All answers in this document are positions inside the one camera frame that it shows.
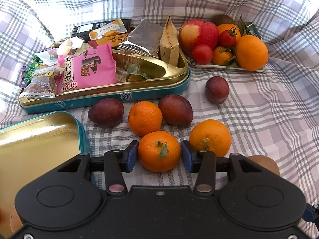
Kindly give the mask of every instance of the fruit plate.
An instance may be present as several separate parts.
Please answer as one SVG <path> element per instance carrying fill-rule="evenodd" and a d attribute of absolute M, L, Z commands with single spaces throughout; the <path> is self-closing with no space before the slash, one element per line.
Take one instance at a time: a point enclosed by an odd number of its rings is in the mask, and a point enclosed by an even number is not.
<path fill-rule="evenodd" d="M 189 56 L 185 55 L 185 58 L 186 58 L 187 63 L 189 63 L 192 67 L 195 67 L 195 68 L 213 68 L 213 69 L 226 69 L 226 70 L 232 69 L 232 70 L 240 70 L 240 71 L 247 71 L 247 72 L 263 72 L 265 70 L 265 67 L 263 67 L 263 68 L 258 69 L 256 71 L 249 71 L 249 70 L 246 70 L 246 69 L 241 68 L 241 67 L 227 67 L 227 66 L 213 65 L 212 62 L 210 62 L 207 65 L 201 66 L 201 65 L 195 65 L 194 64 L 195 61 L 192 60 Z"/>

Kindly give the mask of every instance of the silver foil package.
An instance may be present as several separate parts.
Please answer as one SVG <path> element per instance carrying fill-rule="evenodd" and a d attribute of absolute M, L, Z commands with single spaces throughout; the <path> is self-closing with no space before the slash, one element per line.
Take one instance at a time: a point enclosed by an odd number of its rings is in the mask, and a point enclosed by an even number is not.
<path fill-rule="evenodd" d="M 158 52 L 163 30 L 162 26 L 143 20 L 117 48 L 159 59 Z"/>

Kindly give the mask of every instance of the blue gripper pad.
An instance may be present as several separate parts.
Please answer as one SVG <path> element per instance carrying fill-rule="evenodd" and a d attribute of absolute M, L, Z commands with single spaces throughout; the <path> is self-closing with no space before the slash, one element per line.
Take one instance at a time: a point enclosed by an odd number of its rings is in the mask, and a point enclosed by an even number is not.
<path fill-rule="evenodd" d="M 190 149 L 186 146 L 186 140 L 181 142 L 181 159 L 183 160 L 184 166 L 188 172 L 194 171 L 194 165 L 192 162 L 192 153 Z"/>
<path fill-rule="evenodd" d="M 128 155 L 128 159 L 126 163 L 126 169 L 129 172 L 133 170 L 137 160 L 138 160 L 138 143 L 136 143 L 133 146 L 133 148 L 129 151 L 129 155 Z"/>

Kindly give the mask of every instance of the kiwi fruit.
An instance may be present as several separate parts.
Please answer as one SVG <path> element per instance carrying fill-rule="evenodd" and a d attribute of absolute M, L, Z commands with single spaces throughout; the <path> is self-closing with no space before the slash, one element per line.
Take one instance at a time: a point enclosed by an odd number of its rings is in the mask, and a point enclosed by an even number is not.
<path fill-rule="evenodd" d="M 232 19 L 232 17 L 229 17 L 226 14 L 215 15 L 215 16 L 212 17 L 210 22 L 214 23 L 216 26 L 219 26 L 219 25 L 225 24 L 225 23 L 235 24 L 235 22 Z"/>
<path fill-rule="evenodd" d="M 274 160 L 267 156 L 248 156 L 249 160 L 261 165 L 274 174 L 280 175 L 278 165 Z"/>

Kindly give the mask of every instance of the clear plastic wrapper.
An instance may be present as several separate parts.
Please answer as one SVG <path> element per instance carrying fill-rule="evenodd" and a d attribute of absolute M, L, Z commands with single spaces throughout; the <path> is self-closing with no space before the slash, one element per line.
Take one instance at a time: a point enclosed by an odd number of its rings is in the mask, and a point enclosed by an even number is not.
<path fill-rule="evenodd" d="M 56 81 L 60 73 L 60 68 L 57 66 L 35 70 L 31 83 L 20 94 L 19 98 L 55 98 Z"/>

